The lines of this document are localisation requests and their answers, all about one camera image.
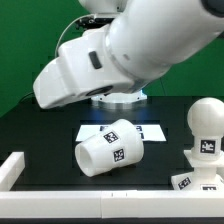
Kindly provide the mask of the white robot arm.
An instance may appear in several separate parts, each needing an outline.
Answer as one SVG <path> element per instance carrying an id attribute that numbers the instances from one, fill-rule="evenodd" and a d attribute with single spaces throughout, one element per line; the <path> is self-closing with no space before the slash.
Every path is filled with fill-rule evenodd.
<path id="1" fill-rule="evenodd" d="M 127 0 L 101 28 L 59 48 L 58 103 L 134 93 L 224 32 L 224 0 Z"/>

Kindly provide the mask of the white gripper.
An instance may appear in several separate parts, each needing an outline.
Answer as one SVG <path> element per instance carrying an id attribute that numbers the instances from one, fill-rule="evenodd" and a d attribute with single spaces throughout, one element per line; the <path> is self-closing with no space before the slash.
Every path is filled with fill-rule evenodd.
<path id="1" fill-rule="evenodd" d="M 133 81 L 123 74 L 107 52 L 109 26 L 86 31 L 59 48 L 59 67 L 68 89 L 76 97 L 125 92 Z"/>

